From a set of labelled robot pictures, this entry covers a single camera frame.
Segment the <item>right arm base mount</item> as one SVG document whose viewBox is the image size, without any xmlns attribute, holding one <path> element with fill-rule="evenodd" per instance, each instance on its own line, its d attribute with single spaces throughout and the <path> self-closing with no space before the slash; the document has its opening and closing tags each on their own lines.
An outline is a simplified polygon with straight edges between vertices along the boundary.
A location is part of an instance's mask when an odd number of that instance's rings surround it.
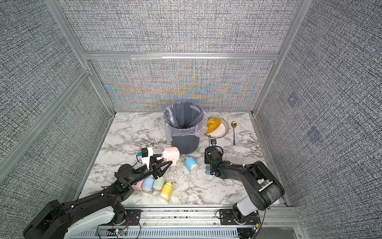
<svg viewBox="0 0 382 239">
<path fill-rule="evenodd" d="M 252 212 L 247 216 L 243 216 L 236 209 L 219 209 L 215 216 L 224 226 L 229 225 L 257 225 L 261 223 L 258 212 Z"/>
</svg>

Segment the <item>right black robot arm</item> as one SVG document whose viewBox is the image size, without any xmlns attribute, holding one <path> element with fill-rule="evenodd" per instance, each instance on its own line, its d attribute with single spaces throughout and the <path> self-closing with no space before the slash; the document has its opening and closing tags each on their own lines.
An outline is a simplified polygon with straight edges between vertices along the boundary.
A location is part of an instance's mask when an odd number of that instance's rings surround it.
<svg viewBox="0 0 382 239">
<path fill-rule="evenodd" d="M 205 149 L 205 164 L 210 165 L 210 174 L 226 180 L 240 181 L 247 196 L 235 203 L 232 215 L 236 223 L 243 224 L 249 218 L 257 217 L 257 211 L 264 211 L 285 194 L 285 189 L 273 173 L 261 161 L 252 164 L 234 164 L 223 159 L 219 146 Z"/>
</svg>

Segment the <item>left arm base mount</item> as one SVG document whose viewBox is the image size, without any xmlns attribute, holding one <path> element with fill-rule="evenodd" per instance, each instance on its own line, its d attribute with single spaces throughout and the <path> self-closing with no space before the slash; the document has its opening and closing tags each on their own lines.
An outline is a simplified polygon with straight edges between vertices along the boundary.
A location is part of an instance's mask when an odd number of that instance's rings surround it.
<svg viewBox="0 0 382 239">
<path fill-rule="evenodd" d="M 115 213 L 111 223 L 116 226 L 138 226 L 141 218 L 140 209 L 127 209 Z"/>
</svg>

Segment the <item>bright blue pencil sharpener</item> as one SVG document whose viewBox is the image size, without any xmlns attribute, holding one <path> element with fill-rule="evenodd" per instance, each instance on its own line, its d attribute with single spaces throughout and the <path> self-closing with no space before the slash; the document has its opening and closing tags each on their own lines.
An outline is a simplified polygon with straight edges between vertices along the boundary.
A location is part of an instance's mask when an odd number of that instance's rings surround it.
<svg viewBox="0 0 382 239">
<path fill-rule="evenodd" d="M 198 169 L 198 164 L 193 157 L 187 157 L 185 160 L 185 166 L 189 172 L 193 172 Z"/>
</svg>

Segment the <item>yellow pencil sharpener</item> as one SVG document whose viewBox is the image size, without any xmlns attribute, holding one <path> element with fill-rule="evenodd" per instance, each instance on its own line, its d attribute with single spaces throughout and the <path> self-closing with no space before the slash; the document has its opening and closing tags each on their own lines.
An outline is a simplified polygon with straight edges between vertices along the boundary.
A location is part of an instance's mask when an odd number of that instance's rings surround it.
<svg viewBox="0 0 382 239">
<path fill-rule="evenodd" d="M 160 197 L 166 201 L 169 201 L 173 193 L 174 185 L 175 183 L 173 182 L 167 182 L 166 184 L 164 184 Z"/>
</svg>

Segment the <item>clear blue shavings tray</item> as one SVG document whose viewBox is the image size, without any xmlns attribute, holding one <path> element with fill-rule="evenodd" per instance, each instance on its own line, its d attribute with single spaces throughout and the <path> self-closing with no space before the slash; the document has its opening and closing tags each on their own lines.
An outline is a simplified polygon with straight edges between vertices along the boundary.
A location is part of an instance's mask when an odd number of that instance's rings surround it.
<svg viewBox="0 0 382 239">
<path fill-rule="evenodd" d="M 211 176 L 211 166 L 209 164 L 206 165 L 205 174 L 208 176 Z"/>
</svg>

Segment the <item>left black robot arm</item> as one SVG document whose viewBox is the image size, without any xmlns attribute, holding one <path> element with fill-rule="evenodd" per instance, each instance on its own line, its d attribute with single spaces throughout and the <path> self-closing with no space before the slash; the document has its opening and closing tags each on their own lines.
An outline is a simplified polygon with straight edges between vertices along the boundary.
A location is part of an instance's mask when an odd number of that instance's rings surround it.
<svg viewBox="0 0 382 239">
<path fill-rule="evenodd" d="M 122 202 L 134 192 L 133 185 L 153 176 L 163 176 L 172 165 L 157 154 L 148 164 L 134 168 L 122 165 L 114 176 L 116 181 L 101 191 L 75 201 L 60 203 L 53 200 L 35 216 L 24 229 L 26 239 L 69 239 L 87 229 L 99 225 L 121 224 L 126 219 Z"/>
</svg>

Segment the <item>dark grey trash bin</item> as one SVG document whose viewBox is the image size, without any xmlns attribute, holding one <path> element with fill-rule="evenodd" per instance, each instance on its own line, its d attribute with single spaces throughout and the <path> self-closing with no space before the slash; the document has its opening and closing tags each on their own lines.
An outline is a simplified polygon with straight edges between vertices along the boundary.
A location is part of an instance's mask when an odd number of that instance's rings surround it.
<svg viewBox="0 0 382 239">
<path fill-rule="evenodd" d="M 208 131 L 207 120 L 205 110 L 196 103 L 177 102 L 166 107 L 163 123 L 167 141 L 178 148 L 180 154 L 193 153 Z"/>
</svg>

